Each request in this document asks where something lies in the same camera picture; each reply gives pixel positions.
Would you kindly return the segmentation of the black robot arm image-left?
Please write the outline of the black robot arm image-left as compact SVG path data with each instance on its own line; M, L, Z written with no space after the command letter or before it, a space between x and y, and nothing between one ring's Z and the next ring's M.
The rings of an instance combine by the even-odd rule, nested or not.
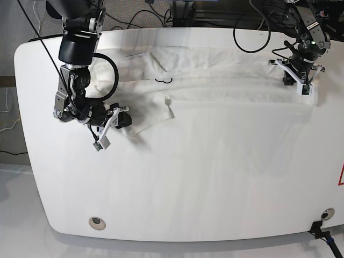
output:
M59 121L85 125L98 149L108 146L110 128L128 128L135 135L173 118L170 93L200 89L199 95L187 93L185 99L202 101L212 100L224 80L259 89L283 86L276 61L266 66L262 55L235 50L161 46L124 56L116 49L97 52L104 15L101 4L91 4L75 19L62 16L62 66L54 107Z

